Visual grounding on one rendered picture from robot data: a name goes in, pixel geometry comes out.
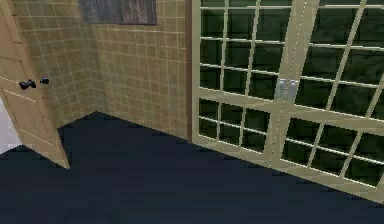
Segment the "beige glazed door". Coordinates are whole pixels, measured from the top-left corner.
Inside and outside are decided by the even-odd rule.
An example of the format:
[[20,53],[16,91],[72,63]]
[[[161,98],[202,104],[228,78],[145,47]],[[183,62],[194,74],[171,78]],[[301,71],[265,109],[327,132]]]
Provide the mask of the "beige glazed door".
[[309,0],[293,62],[272,167],[384,204],[384,0]]
[[192,0],[192,141],[271,163],[309,0]]

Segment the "light wooden room door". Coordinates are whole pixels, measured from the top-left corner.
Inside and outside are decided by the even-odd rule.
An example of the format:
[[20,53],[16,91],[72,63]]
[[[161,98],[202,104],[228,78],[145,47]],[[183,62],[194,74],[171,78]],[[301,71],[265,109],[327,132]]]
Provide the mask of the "light wooden room door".
[[[66,169],[70,168],[61,139],[46,105],[43,85],[32,65],[11,0],[0,0],[0,98],[22,144]],[[36,88],[22,90],[32,79]]]

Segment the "grey framed wall picture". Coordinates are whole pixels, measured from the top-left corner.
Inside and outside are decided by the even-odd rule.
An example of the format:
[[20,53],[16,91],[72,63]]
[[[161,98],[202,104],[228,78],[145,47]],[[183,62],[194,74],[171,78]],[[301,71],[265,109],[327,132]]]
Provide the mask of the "grey framed wall picture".
[[81,18],[90,24],[157,24],[156,0],[78,0]]

